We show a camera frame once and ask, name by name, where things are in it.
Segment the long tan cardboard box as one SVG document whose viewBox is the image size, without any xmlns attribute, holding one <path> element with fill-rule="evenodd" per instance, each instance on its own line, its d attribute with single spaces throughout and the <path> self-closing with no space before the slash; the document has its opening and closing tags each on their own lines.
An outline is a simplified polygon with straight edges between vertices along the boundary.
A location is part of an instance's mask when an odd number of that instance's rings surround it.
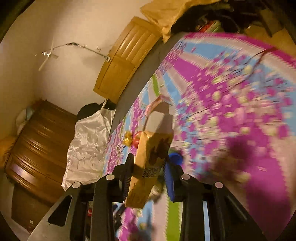
<svg viewBox="0 0 296 241">
<path fill-rule="evenodd" d="M 160 95 L 147 108 L 125 200 L 126 207 L 143 208 L 157 182 L 174 137 L 174 116 L 170 113 L 170 107 L 170 99 Z"/>
</svg>

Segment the silver satin pillow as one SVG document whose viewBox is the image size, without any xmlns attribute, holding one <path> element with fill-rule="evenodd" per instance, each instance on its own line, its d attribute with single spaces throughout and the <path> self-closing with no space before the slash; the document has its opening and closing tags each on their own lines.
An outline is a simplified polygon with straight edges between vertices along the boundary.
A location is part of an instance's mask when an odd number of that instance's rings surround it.
<svg viewBox="0 0 296 241">
<path fill-rule="evenodd" d="M 101 109 L 75 124 L 74 139 L 68 148 L 61 184 L 65 191 L 75 182 L 86 185 L 102 177 L 114 115 L 114 110 Z"/>
</svg>

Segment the dark wooden cabinet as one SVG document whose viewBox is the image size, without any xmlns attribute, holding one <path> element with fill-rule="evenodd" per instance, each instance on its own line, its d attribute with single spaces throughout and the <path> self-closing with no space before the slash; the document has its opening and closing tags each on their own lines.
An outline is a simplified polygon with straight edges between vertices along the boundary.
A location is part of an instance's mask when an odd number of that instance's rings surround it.
<svg viewBox="0 0 296 241">
<path fill-rule="evenodd" d="M 5 172 L 14 183 L 11 217 L 32 232 L 64 190 L 61 186 L 76 116 L 41 101 L 10 151 Z"/>
</svg>

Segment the blue bottle cap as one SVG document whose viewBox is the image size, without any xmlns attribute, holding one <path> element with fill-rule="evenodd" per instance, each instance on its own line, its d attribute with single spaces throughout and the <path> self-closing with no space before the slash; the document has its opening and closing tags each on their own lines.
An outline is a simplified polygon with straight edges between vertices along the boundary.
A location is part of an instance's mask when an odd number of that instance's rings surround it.
<svg viewBox="0 0 296 241">
<path fill-rule="evenodd" d="M 183 156 L 180 153 L 170 153 L 169 159 L 175 165 L 182 166 L 183 164 Z"/>
</svg>

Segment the yellow crumpled wrapper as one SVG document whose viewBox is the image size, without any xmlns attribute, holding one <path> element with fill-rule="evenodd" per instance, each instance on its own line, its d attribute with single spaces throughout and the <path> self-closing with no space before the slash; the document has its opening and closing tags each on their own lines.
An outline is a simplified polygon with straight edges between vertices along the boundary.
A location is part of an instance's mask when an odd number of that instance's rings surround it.
<svg viewBox="0 0 296 241">
<path fill-rule="evenodd" d="M 133 142 L 133 134 L 130 131 L 126 131 L 122 143 L 125 146 L 130 147 L 132 145 L 132 142 Z"/>
</svg>

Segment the red apple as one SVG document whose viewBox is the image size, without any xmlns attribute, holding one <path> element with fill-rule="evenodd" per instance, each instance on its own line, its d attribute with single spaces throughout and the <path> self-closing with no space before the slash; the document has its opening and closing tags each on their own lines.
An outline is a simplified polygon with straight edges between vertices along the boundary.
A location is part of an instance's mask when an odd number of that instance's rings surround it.
<svg viewBox="0 0 296 241">
<path fill-rule="evenodd" d="M 133 139 L 132 139 L 132 145 L 137 149 L 138 148 L 138 144 L 140 141 L 140 137 L 142 135 L 142 131 L 138 131 L 133 135 Z"/>
</svg>

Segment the floral purple bed sheet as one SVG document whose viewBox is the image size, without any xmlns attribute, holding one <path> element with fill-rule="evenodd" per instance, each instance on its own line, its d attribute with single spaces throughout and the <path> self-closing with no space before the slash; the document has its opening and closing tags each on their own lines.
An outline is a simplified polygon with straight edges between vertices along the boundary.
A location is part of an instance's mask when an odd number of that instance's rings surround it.
<svg viewBox="0 0 296 241">
<path fill-rule="evenodd" d="M 104 173 L 135 153 L 123 137 L 167 96 L 184 172 L 223 182 L 266 238 L 278 238 L 295 211 L 295 57 L 243 35 L 189 33 L 136 94 L 112 130 Z"/>
</svg>

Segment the wooden headboard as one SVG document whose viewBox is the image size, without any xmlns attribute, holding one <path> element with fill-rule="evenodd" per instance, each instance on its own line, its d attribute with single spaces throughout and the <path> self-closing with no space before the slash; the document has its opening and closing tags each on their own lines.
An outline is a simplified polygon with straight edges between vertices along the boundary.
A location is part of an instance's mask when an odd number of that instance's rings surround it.
<svg viewBox="0 0 296 241">
<path fill-rule="evenodd" d="M 102 65 L 93 91 L 117 103 L 160 37 L 155 25 L 137 16 L 133 17 L 109 51 L 110 61 Z"/>
</svg>

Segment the golden satin cloth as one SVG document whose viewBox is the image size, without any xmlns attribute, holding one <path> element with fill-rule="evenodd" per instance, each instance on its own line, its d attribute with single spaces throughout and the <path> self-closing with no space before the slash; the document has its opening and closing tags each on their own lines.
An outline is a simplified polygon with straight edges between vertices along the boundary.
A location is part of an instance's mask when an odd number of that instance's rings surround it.
<svg viewBox="0 0 296 241">
<path fill-rule="evenodd" d="M 193 6 L 219 3 L 219 0 L 155 0 L 140 7 L 140 12 L 162 35 L 163 43 L 171 37 L 171 28 L 184 13 Z"/>
</svg>

